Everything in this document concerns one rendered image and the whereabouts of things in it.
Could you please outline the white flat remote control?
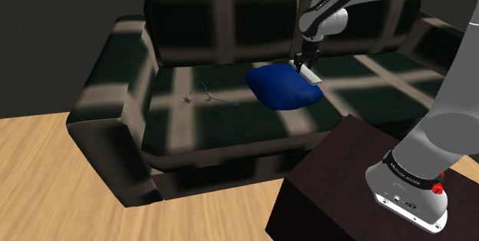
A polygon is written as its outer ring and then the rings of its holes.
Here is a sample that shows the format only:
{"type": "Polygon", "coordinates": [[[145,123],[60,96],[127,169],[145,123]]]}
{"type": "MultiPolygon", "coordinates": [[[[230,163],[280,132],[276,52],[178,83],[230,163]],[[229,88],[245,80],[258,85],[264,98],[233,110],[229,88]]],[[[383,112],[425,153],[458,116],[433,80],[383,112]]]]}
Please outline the white flat remote control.
{"type": "Polygon", "coordinates": [[[307,68],[304,64],[301,64],[299,70],[297,70],[298,62],[294,60],[289,60],[289,64],[292,66],[293,70],[302,76],[306,81],[308,81],[311,85],[319,85],[322,83],[322,79],[318,77],[310,68],[307,68]]]}

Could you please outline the blue cushion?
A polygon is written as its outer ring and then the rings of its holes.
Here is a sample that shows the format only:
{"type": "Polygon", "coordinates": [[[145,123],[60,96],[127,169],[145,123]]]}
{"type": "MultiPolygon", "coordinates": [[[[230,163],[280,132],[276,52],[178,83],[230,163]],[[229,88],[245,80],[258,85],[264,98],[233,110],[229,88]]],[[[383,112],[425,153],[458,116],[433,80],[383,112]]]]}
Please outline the blue cushion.
{"type": "Polygon", "coordinates": [[[295,68],[271,64],[249,70],[244,79],[257,100],[275,111],[291,111],[319,102],[322,90],[310,84],[295,68]]]}

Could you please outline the thin wand with star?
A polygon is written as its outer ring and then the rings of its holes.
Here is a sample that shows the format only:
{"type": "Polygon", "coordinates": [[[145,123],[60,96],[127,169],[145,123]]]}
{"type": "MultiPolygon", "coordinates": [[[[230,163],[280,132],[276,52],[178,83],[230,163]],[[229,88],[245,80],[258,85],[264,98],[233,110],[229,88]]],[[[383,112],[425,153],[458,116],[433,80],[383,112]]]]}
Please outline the thin wand with star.
{"type": "Polygon", "coordinates": [[[233,101],[225,101],[225,100],[222,100],[222,99],[219,99],[217,97],[214,97],[209,91],[208,91],[208,88],[206,86],[206,84],[202,81],[197,81],[195,82],[193,85],[192,85],[192,88],[190,89],[190,92],[188,95],[186,95],[185,97],[183,97],[183,102],[185,104],[191,104],[193,102],[193,93],[195,91],[195,88],[197,87],[197,85],[201,85],[203,88],[204,88],[204,95],[205,95],[205,98],[204,100],[206,102],[209,102],[209,101],[219,101],[219,102],[223,102],[223,103],[226,103],[226,104],[231,104],[231,105],[234,105],[234,106],[239,106],[240,104],[238,102],[233,102],[233,101]]]}

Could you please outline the dark green plaid sofa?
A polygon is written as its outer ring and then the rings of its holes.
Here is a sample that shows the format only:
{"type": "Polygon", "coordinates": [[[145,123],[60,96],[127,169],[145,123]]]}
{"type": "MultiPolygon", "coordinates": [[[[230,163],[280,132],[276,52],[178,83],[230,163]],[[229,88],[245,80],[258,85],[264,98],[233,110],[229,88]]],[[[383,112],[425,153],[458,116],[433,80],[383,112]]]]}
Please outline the dark green plaid sofa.
{"type": "Polygon", "coordinates": [[[297,21],[319,0],[144,0],[116,20],[66,127],[124,206],[283,177],[344,117],[403,138],[427,113],[463,32],[421,0],[347,8],[312,71],[323,98],[291,111],[261,104],[244,76],[289,64],[297,21]],[[202,81],[219,99],[183,97],[202,81]]]}

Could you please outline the dark brown robot stand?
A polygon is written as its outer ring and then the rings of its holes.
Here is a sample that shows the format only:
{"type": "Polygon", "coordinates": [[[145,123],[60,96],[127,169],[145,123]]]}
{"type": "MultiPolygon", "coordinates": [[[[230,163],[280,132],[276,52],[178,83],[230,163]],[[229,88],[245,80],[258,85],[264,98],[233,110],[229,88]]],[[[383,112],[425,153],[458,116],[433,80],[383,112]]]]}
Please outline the dark brown robot stand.
{"type": "Polygon", "coordinates": [[[479,241],[479,183],[445,172],[448,221],[430,234],[375,202],[365,171],[397,140],[346,117],[286,176],[266,232],[273,241],[479,241]]]}

